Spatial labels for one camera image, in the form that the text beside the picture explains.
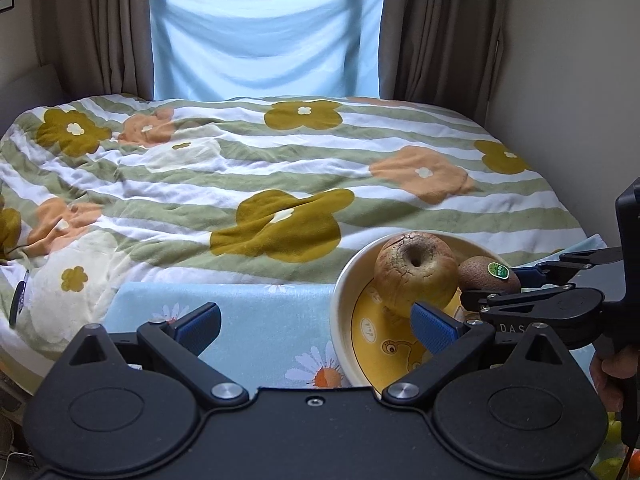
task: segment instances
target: floral bedding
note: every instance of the floral bedding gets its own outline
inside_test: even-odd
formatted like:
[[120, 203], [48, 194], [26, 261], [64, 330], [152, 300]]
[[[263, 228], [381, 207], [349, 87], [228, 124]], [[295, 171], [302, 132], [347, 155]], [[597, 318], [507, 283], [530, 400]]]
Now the floral bedding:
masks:
[[584, 239], [546, 181], [474, 122], [365, 98], [36, 108], [2, 139], [0, 184], [0, 360], [31, 386], [126, 281], [333, 283], [364, 245], [409, 229], [513, 265]]

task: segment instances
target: white cable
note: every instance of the white cable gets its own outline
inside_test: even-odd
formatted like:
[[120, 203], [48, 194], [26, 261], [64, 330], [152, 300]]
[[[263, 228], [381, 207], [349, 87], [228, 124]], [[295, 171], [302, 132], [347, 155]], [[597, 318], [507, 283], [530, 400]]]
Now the white cable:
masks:
[[12, 453], [9, 453], [6, 458], [4, 460], [6, 460], [6, 462], [4, 462], [4, 471], [2, 472], [2, 476], [0, 476], [0, 480], [4, 480], [4, 475], [6, 475], [6, 469], [9, 467], [9, 459], [11, 458], [11, 456], [13, 455], [20, 455], [20, 456], [30, 456], [31, 458], [33, 458], [33, 455], [30, 455], [29, 453], [18, 453], [17, 451], [14, 451]]

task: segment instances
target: yellow plate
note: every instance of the yellow plate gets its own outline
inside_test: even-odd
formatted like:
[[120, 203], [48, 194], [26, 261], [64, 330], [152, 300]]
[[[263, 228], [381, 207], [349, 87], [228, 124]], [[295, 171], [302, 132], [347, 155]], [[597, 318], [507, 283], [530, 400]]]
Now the yellow plate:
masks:
[[[441, 238], [458, 263], [472, 256], [505, 261], [484, 247], [462, 237], [426, 231]], [[379, 393], [430, 355], [412, 335], [409, 320], [389, 313], [371, 285], [373, 267], [386, 236], [360, 250], [344, 267], [332, 295], [329, 324], [342, 371], [353, 386], [373, 386]], [[468, 313], [456, 294], [445, 312], [458, 320]]]

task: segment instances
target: wall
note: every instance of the wall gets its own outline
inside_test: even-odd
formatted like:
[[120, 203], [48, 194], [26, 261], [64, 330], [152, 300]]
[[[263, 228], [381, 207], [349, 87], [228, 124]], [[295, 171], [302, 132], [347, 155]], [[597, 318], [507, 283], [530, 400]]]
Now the wall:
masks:
[[15, 7], [0, 14], [0, 88], [38, 66], [31, 0], [14, 0]]
[[488, 130], [618, 243], [614, 200], [640, 176], [640, 0], [509, 0], [506, 35]]

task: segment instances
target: blue fabric covering window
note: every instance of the blue fabric covering window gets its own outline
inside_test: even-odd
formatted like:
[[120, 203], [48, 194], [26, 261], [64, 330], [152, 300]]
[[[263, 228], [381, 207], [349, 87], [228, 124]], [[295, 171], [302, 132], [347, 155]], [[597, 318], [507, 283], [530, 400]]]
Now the blue fabric covering window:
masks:
[[151, 0], [155, 99], [378, 97], [383, 0]]

